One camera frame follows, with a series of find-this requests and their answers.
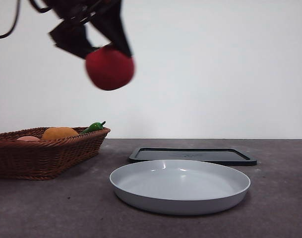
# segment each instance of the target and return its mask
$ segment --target green chili pepper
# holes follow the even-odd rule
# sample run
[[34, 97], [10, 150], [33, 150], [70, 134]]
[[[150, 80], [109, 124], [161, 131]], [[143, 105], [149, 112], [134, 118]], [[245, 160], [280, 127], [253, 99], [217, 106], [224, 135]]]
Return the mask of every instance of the green chili pepper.
[[106, 123], [105, 121], [103, 123], [99, 123], [99, 122], [92, 123], [89, 127], [87, 127], [86, 129], [84, 129], [79, 134], [83, 135], [83, 134], [90, 133], [90, 132], [93, 132], [93, 131], [102, 130], [103, 129], [103, 125], [105, 123]]

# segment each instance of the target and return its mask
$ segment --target dark gray table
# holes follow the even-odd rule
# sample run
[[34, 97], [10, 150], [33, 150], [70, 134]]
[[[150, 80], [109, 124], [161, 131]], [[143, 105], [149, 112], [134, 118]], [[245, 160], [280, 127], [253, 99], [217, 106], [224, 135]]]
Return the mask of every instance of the dark gray table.
[[[136, 147], [234, 148], [251, 187], [236, 207], [179, 217], [138, 210], [109, 174]], [[0, 238], [302, 238], [302, 140], [106, 139], [100, 154], [50, 181], [0, 179]]]

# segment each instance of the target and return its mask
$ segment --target wicker basket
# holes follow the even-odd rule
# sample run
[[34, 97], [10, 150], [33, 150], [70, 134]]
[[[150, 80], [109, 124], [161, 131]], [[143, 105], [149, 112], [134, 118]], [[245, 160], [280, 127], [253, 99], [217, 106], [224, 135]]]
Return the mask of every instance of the wicker basket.
[[[41, 138], [48, 127], [0, 134], [0, 178], [50, 180], [98, 154], [110, 129], [56, 140], [19, 141], [22, 136]], [[86, 127], [74, 127], [78, 133]]]

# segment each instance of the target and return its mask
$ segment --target white plate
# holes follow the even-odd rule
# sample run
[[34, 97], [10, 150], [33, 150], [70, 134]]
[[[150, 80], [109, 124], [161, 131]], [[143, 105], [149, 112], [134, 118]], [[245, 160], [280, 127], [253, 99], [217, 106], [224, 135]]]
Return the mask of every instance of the white plate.
[[250, 179], [230, 167], [192, 160], [153, 160], [110, 174], [116, 195], [151, 212], [201, 215], [229, 209], [244, 198]]

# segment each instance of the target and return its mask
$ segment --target white wall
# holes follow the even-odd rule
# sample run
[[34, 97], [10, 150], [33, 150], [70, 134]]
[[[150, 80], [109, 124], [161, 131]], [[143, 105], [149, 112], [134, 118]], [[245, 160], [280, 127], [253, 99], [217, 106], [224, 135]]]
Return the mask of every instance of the white wall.
[[[136, 74], [115, 91], [53, 46], [53, 12], [22, 2], [0, 40], [0, 132], [106, 120], [108, 138], [302, 138], [302, 0], [124, 0]], [[0, 0], [0, 33], [14, 6]]]

